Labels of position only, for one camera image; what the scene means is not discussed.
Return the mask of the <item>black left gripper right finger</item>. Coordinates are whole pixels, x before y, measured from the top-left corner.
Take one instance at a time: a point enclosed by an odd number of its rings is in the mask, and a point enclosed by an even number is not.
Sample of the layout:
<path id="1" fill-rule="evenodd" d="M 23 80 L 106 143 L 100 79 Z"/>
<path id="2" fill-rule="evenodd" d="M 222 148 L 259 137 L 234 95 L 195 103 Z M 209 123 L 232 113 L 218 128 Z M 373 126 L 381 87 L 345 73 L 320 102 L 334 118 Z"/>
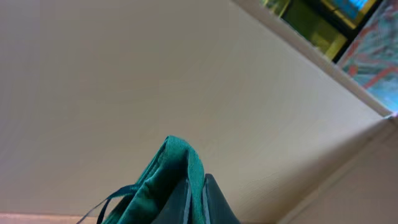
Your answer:
<path id="1" fill-rule="evenodd" d="M 211 174 L 205 174 L 202 204 L 205 224 L 240 224 Z"/>

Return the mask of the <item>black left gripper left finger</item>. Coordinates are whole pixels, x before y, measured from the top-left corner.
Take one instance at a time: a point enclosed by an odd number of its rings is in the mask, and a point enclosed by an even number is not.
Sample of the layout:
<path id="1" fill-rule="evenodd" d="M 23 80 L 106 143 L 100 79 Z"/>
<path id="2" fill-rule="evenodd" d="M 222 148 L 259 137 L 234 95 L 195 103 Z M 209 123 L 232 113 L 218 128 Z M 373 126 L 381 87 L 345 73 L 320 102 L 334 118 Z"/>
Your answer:
<path id="1" fill-rule="evenodd" d="M 181 180 L 163 209 L 151 224 L 189 224 L 190 223 L 190 183 Z"/>

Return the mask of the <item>dark green cloth garment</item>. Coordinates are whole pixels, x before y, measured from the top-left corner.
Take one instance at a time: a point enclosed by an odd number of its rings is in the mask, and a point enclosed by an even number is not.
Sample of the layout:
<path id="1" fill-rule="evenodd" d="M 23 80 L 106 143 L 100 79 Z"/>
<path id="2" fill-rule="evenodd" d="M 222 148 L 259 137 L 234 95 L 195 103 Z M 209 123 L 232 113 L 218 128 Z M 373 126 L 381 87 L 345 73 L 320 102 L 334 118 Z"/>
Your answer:
<path id="1" fill-rule="evenodd" d="M 99 204 L 98 223 L 150 223 L 165 206 L 178 182 L 188 179 L 192 223 L 205 223 L 202 190 L 203 164 L 185 140 L 167 136 L 137 182 L 115 191 Z"/>

